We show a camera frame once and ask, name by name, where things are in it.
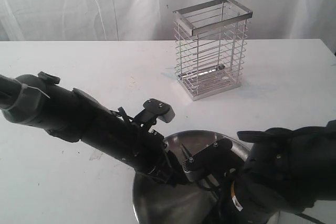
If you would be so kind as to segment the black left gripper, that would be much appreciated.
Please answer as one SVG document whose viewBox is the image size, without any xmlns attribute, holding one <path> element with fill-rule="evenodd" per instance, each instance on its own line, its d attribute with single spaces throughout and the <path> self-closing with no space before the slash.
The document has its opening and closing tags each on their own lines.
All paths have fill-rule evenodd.
<svg viewBox="0 0 336 224">
<path fill-rule="evenodd" d="M 126 125 L 137 130 L 133 155 L 143 156 L 147 162 L 144 168 L 136 168 L 136 173 L 158 184 L 167 184 L 172 187 L 188 184 L 188 179 L 176 155 L 166 149 L 164 136 L 155 130 L 149 131 L 157 123 L 157 119 L 146 115 L 144 109 L 131 118 L 121 108 L 120 115 Z"/>
</svg>

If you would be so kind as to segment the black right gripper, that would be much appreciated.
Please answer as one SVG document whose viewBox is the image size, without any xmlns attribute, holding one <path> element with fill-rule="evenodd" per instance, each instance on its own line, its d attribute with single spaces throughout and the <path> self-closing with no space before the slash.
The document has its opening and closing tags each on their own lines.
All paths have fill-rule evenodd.
<svg viewBox="0 0 336 224">
<path fill-rule="evenodd" d="M 204 177 L 209 187 L 199 184 L 199 188 L 214 193 L 217 200 L 201 223 L 236 223 L 236 217 L 229 203 L 230 187 L 236 177 L 236 168 L 221 169 L 209 166 L 206 168 L 208 173 L 216 179 L 218 185 Z"/>
</svg>

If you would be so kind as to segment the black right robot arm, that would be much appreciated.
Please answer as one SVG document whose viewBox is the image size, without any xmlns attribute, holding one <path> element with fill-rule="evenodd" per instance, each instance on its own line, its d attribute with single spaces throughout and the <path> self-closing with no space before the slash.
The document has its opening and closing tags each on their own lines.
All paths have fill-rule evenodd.
<svg viewBox="0 0 336 224">
<path fill-rule="evenodd" d="M 237 171 L 227 172 L 204 223 L 267 223 L 277 212 L 303 216 L 316 201 L 335 200 L 335 121 L 237 136 L 252 148 Z"/>
</svg>

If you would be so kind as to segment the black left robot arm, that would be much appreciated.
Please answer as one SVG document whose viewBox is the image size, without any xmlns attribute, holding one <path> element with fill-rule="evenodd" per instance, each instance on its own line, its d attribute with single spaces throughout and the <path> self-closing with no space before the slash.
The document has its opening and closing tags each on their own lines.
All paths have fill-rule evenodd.
<svg viewBox="0 0 336 224">
<path fill-rule="evenodd" d="M 157 121 L 169 123 L 172 107 L 157 99 L 144 102 L 134 117 L 124 108 L 109 110 L 82 90 L 67 90 L 58 77 L 1 76 L 1 112 L 15 124 L 40 128 L 61 140 L 87 145 L 132 167 L 160 184 L 185 185 L 188 179 L 164 137 L 152 129 Z"/>
</svg>

